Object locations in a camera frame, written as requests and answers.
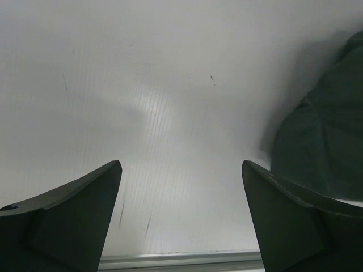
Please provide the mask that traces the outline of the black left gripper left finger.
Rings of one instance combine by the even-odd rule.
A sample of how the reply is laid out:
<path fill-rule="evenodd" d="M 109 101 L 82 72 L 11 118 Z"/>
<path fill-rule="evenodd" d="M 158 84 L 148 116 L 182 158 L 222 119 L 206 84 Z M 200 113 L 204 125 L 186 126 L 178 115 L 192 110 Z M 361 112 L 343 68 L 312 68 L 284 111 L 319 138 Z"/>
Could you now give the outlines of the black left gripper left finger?
<path fill-rule="evenodd" d="M 120 187 L 111 161 L 1 208 L 1 271 L 97 271 Z"/>

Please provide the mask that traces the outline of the dark grey t shirt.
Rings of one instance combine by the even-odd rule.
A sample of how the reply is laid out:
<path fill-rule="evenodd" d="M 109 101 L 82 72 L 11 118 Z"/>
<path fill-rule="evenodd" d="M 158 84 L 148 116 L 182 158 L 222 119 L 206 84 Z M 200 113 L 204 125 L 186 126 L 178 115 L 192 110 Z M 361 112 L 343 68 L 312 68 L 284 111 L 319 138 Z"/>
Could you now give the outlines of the dark grey t shirt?
<path fill-rule="evenodd" d="M 362 33 L 283 120 L 271 172 L 331 198 L 362 201 Z"/>

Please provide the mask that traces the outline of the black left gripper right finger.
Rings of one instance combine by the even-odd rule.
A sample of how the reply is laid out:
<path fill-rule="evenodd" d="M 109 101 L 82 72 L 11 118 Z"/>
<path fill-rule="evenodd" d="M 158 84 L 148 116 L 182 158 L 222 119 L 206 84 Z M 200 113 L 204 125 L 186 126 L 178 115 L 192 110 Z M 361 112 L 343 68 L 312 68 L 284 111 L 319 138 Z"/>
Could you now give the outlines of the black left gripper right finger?
<path fill-rule="evenodd" d="M 266 271 L 362 271 L 362 207 L 245 160 L 242 179 Z"/>

